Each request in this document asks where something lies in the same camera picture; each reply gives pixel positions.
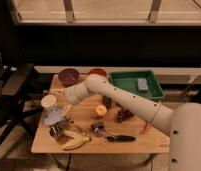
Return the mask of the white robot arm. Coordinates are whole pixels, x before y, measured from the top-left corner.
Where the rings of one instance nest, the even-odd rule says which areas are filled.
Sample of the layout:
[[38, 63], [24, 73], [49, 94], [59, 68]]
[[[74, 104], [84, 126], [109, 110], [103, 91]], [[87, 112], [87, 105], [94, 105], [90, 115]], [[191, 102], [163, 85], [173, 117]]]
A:
[[77, 105], [93, 94], [114, 100], [170, 137], [168, 171], [201, 171], [201, 104], [184, 103], [175, 110], [113, 86], [98, 74], [64, 90], [67, 103]]

